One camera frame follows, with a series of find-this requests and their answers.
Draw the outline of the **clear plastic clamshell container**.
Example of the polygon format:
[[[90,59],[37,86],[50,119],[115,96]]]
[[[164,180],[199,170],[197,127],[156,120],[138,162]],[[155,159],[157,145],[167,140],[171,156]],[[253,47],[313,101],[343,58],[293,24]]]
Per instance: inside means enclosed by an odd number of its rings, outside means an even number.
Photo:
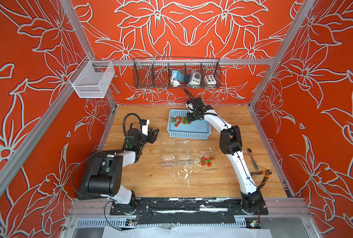
[[[203,171],[215,170],[217,168],[215,165],[215,154],[211,148],[198,150],[197,156],[197,163]]]

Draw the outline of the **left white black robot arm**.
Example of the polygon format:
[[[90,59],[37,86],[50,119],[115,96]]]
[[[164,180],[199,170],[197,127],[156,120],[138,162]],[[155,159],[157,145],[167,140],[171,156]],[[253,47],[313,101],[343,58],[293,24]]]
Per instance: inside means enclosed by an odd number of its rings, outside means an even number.
[[[149,120],[135,113],[124,117],[124,143],[121,150],[98,151],[83,162],[86,167],[80,185],[78,188],[73,187],[77,199],[107,198],[126,215],[138,211],[135,192],[121,184],[122,170],[137,163],[144,146],[157,140],[159,130],[150,128],[149,124]]]

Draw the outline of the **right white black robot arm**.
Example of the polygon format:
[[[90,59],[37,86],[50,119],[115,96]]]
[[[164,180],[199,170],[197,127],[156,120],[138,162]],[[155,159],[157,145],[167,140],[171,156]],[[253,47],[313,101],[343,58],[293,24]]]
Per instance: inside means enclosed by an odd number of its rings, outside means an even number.
[[[169,136],[206,140],[212,129],[216,129],[220,134],[220,150],[230,160],[240,185],[241,209],[249,215],[261,211],[265,205],[261,186],[256,185],[246,165],[240,128],[226,122],[212,106],[205,105],[200,97],[191,97],[186,102],[186,108],[169,112]]]

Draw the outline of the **light blue perforated plastic basket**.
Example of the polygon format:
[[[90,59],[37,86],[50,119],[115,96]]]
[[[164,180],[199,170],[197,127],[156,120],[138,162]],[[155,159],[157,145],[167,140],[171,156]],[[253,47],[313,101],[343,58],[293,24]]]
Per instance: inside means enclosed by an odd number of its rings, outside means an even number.
[[[211,126],[205,120],[189,121],[188,110],[171,109],[169,111],[167,131],[172,138],[207,140],[211,135]]]

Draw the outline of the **white grey round device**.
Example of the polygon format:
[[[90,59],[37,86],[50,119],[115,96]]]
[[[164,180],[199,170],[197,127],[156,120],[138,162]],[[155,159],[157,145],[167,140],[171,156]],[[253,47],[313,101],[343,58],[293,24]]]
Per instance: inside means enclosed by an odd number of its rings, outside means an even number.
[[[190,87],[199,87],[201,83],[201,73],[197,71],[192,71],[186,79],[186,85]]]

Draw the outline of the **white button box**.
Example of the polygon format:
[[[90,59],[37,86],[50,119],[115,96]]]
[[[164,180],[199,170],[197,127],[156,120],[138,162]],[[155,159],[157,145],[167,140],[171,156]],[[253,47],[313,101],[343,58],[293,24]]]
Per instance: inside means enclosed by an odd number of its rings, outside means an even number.
[[[217,85],[217,81],[212,74],[205,75],[204,82],[205,82],[206,88],[215,88]]]

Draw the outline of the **clear clamshell container middle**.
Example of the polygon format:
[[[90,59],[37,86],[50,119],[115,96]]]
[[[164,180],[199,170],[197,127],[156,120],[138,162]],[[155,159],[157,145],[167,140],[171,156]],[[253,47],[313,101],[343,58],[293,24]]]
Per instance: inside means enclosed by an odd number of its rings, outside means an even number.
[[[187,152],[178,153],[176,161],[179,166],[191,166],[194,164],[194,156]]]

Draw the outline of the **blue white device in basket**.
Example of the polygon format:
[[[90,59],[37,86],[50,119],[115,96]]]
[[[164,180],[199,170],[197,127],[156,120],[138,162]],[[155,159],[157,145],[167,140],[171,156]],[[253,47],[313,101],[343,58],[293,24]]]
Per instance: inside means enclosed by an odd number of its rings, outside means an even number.
[[[170,83],[173,87],[179,87],[184,82],[184,74],[178,70],[173,70],[171,73]]]

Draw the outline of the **metal spoon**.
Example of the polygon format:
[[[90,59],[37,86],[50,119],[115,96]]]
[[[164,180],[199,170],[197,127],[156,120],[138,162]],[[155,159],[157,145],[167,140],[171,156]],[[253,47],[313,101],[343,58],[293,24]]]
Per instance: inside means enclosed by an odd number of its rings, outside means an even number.
[[[256,161],[255,161],[255,159],[253,157],[253,152],[252,152],[252,150],[250,148],[247,148],[247,153],[250,156],[250,159],[251,159],[251,162],[252,162],[252,165],[253,165],[254,169],[256,171],[259,171],[259,167],[258,167],[258,165],[257,165],[257,163],[256,163]]]

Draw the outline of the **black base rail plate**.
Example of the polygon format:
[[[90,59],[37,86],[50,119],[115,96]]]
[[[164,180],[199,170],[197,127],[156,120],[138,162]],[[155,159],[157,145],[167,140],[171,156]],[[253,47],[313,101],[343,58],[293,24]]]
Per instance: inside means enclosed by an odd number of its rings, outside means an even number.
[[[136,199],[131,214],[137,225],[210,225],[246,227],[246,218],[268,215],[266,205],[246,213],[238,198],[161,198]]]

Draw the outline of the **clear acrylic wall box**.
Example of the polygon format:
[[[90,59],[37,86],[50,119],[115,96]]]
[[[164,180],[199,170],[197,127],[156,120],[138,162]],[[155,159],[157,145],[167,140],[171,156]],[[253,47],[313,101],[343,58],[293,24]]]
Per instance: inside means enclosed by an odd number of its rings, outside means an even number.
[[[68,81],[79,98],[102,99],[106,96],[115,73],[111,62],[105,71],[97,72],[92,63],[85,60],[77,67]]]

